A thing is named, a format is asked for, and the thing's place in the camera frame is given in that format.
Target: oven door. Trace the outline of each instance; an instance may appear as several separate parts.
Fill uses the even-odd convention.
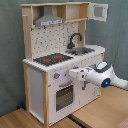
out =
[[[56,91],[55,94],[56,112],[71,106],[75,99],[73,81],[69,81],[68,83],[59,86],[60,87],[63,86],[65,88]]]
[[[56,123],[79,108],[79,81],[68,80],[49,88],[49,122]]]

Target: table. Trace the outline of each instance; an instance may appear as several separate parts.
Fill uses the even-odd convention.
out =
[[[0,128],[44,128],[36,118],[23,109],[0,118]],[[50,128],[81,128],[69,118],[64,118]]]
[[[115,128],[128,118],[128,91],[109,86],[100,98],[77,110],[71,117],[87,128]]]

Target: burner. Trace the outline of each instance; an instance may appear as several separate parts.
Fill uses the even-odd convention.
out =
[[[44,59],[44,62],[50,62],[51,60],[50,59]]]
[[[62,58],[62,56],[55,56],[55,58],[56,58],[56,59],[58,59],[58,58],[60,59],[60,58]]]
[[[37,62],[39,64],[42,64],[42,65],[45,65],[45,66],[50,66],[50,65],[54,65],[56,63],[61,63],[61,62],[67,61],[69,59],[73,59],[73,57],[63,55],[60,53],[54,53],[54,54],[47,55],[44,57],[36,58],[33,61]]]

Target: pegboard backsplash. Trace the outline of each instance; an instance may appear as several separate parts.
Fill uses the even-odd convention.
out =
[[[57,24],[32,29],[32,54],[33,58],[66,50],[70,37],[78,33],[79,22]],[[78,46],[78,36],[73,38],[73,43]]]

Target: toy kitchen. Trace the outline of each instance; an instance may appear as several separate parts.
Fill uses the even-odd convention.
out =
[[[107,4],[22,4],[26,109],[46,127],[93,102],[100,88],[69,75],[103,61],[105,48],[85,44],[86,21],[106,21]]]

